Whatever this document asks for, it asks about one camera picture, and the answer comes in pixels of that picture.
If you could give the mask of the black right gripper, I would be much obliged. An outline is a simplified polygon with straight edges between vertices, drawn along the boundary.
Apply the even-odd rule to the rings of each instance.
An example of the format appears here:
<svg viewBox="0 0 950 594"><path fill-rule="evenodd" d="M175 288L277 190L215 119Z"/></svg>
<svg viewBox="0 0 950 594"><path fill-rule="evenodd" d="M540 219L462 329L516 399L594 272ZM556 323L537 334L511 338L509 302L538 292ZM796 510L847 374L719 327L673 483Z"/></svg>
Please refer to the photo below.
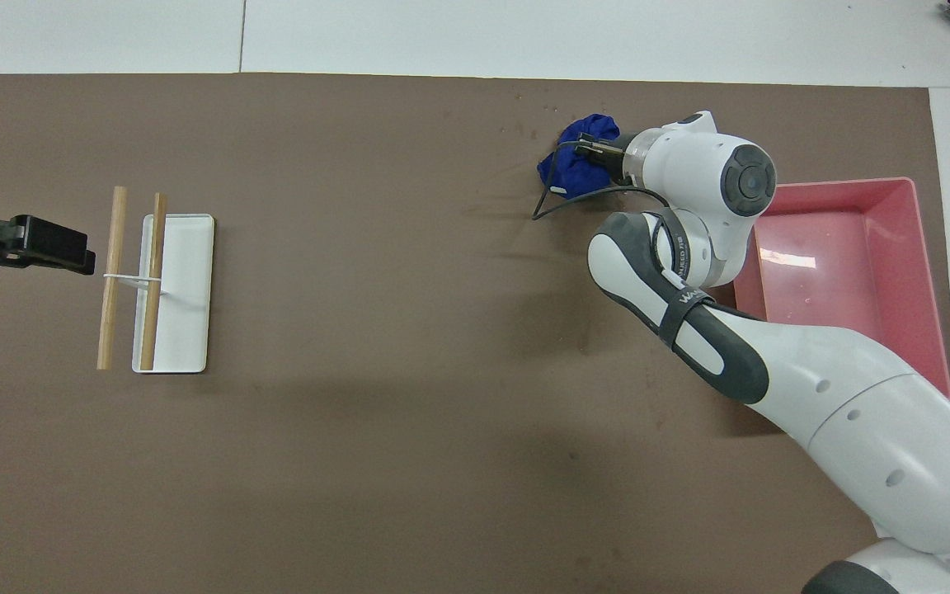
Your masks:
<svg viewBox="0 0 950 594"><path fill-rule="evenodd" d="M623 177L623 155L633 140L630 134L618 138L596 138L591 133L581 133L577 140L577 157L603 168L609 177Z"/></svg>

